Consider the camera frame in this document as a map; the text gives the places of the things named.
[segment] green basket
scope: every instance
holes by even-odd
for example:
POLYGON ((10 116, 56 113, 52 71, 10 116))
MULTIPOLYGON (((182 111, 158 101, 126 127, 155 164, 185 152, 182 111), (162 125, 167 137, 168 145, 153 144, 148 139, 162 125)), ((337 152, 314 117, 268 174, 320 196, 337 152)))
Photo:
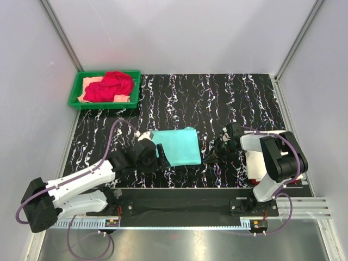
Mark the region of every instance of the green basket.
POLYGON ((139 87, 140 87, 140 71, 120 71, 130 75, 134 81, 134 88, 130 94, 130 102, 95 102, 81 103, 77 97, 82 94, 82 81, 86 77, 104 76, 107 71, 97 72, 79 72, 76 75, 74 86, 71 90, 69 105, 77 110, 93 110, 93 109, 135 109, 139 102, 139 87))

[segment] marble pattern table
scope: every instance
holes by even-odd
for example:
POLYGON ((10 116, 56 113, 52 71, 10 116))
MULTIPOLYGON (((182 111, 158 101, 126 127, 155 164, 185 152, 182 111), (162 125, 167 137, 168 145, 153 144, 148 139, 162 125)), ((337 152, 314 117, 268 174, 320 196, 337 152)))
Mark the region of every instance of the marble pattern table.
MULTIPOLYGON (((123 117, 140 132, 194 127, 202 158, 214 138, 230 121, 259 130, 284 129, 268 74, 143 75, 137 109, 82 110, 69 151, 64 176, 102 158, 113 122, 123 117)), ((133 133, 122 124, 111 149, 130 145, 133 133)), ((130 172, 107 186, 112 188, 231 188, 245 187, 244 155, 233 153, 225 164, 170 168, 163 173, 130 172)))

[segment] wall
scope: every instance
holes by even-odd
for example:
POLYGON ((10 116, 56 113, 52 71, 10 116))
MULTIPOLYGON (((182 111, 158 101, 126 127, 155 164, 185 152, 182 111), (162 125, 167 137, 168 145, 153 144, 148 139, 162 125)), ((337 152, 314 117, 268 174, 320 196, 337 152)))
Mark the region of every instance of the wall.
POLYGON ((315 0, 50 0, 85 70, 272 73, 315 0))
POLYGON ((15 221, 29 182, 57 175, 76 71, 39 1, 1 1, 0 24, 0 252, 12 261, 24 260, 32 237, 15 221))
POLYGON ((281 88, 318 196, 324 196, 348 257, 348 2, 326 1, 281 88))

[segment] reflective metal surface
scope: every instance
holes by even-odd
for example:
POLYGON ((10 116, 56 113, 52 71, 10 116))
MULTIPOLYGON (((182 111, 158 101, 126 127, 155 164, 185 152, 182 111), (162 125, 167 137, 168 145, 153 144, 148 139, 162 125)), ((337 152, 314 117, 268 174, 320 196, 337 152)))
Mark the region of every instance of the reflective metal surface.
MULTIPOLYGON (((270 220, 269 230, 281 225, 270 220)), ((74 245, 91 231, 74 230, 74 245)), ((324 243, 315 220, 291 220, 289 226, 266 237, 239 236, 224 231, 116 231, 113 252, 103 260, 144 261, 227 261, 227 260, 328 260, 324 243)), ((107 246, 107 239, 93 235, 74 247, 76 254, 93 258, 107 246)), ((66 247, 66 230, 49 229, 39 261, 74 259, 66 247)))

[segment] turquoise cloth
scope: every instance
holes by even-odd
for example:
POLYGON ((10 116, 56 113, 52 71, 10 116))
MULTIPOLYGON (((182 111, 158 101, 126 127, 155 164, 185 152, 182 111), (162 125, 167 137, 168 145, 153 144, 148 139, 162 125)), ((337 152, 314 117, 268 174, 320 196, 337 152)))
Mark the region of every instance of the turquoise cloth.
POLYGON ((198 146, 197 131, 191 127, 175 130, 153 130, 152 141, 162 144, 164 153, 172 167, 200 165, 202 163, 198 146))

